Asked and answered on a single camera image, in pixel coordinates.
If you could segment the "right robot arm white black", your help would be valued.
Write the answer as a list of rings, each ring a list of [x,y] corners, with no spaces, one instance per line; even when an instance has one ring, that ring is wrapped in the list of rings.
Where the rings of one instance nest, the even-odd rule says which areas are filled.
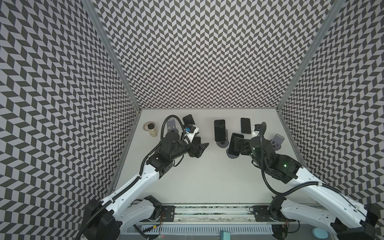
[[[339,240],[373,240],[380,218],[378,204],[363,205],[327,185],[298,161],[277,154],[261,137],[235,141],[235,151],[250,156],[267,188],[274,194],[268,207],[257,208],[257,220],[300,221]]]

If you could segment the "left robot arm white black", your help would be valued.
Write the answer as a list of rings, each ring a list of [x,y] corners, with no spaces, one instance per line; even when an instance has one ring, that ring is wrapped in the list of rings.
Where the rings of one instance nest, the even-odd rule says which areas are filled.
[[[75,238],[117,240],[121,232],[140,221],[157,220],[162,204],[156,198],[147,196],[138,203],[135,201],[144,190],[176,166],[175,159],[185,154],[199,158],[208,146],[195,134],[166,134],[145,156],[133,178],[101,201],[92,200],[86,205],[82,225]]]

